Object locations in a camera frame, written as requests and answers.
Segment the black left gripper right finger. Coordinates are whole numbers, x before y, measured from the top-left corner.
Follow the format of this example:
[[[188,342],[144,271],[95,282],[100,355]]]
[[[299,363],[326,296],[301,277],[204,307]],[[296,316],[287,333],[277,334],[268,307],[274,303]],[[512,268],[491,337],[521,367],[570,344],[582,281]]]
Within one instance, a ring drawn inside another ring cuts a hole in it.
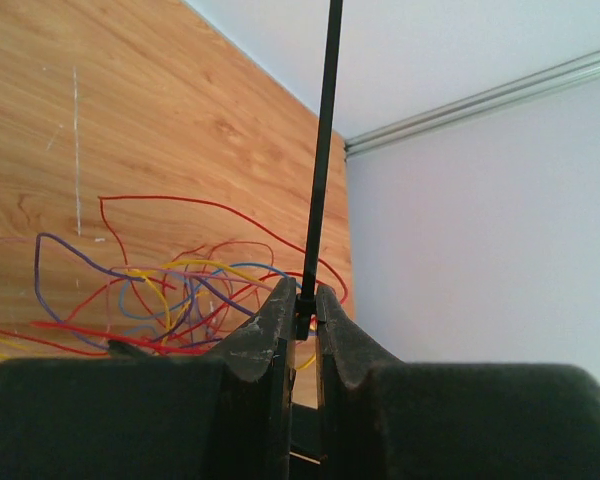
[[[404,362],[316,295],[324,479],[600,479],[600,384],[537,363]]]

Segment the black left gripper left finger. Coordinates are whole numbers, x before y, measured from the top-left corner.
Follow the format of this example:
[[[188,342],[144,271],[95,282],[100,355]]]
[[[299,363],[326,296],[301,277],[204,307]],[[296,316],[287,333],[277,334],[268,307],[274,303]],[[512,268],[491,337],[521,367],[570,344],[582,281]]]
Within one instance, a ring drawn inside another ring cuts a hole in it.
[[[195,357],[0,363],[0,479],[285,479],[295,283]]]

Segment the black zip tie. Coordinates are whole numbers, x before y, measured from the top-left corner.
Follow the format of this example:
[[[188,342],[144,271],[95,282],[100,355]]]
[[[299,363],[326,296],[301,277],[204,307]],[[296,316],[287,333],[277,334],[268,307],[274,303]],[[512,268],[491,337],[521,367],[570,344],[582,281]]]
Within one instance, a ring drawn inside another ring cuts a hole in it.
[[[315,290],[328,181],[343,3],[343,0],[332,0],[329,3],[318,131],[302,282],[301,290],[296,297],[294,307],[296,316],[296,339],[301,341],[308,338],[311,317],[316,313]]]

